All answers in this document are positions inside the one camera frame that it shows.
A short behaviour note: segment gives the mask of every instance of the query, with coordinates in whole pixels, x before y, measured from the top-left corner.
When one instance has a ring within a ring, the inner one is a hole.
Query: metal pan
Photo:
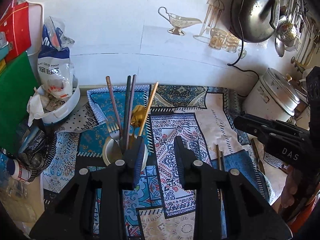
[[[231,32],[242,38],[238,21],[242,0],[232,0],[230,6]],[[240,13],[240,23],[244,41],[251,43],[263,42],[269,39],[274,29],[270,25],[271,9],[274,0],[244,0]]]

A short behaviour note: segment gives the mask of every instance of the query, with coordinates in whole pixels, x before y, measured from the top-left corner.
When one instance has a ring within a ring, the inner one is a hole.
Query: silver screw
[[[88,169],[87,168],[82,168],[81,170],[79,170],[79,174],[80,175],[86,175],[88,173]]]
[[[193,162],[193,164],[194,164],[194,166],[200,167],[200,166],[202,166],[203,162],[200,161],[200,160],[195,160],[195,161]]]
[[[230,173],[231,173],[232,175],[238,176],[238,175],[240,174],[240,171],[237,170],[237,169],[231,169],[231,170],[230,170]]]
[[[117,165],[117,166],[122,166],[122,165],[124,165],[124,160],[117,160],[117,161],[116,161],[116,165]]]

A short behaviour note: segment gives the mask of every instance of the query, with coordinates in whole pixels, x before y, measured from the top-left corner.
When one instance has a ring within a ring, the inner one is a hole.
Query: gold spoon
[[[129,137],[129,149],[131,149],[132,144],[134,142],[134,131],[136,130],[136,128],[141,126],[145,113],[146,113],[146,107],[143,105],[136,105],[136,107],[132,110],[130,122],[133,127],[133,132]]]

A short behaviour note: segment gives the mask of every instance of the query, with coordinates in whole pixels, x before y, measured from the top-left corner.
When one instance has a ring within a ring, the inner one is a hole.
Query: silver fork
[[[118,146],[120,147],[120,129],[117,123],[110,123],[107,120],[105,121],[107,125],[108,132],[110,137],[116,141]]]

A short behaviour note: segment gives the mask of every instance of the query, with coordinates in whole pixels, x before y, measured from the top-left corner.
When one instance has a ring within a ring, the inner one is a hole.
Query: metal strainer
[[[282,24],[277,30],[277,37],[286,46],[291,47],[298,35],[297,28],[292,23]]]

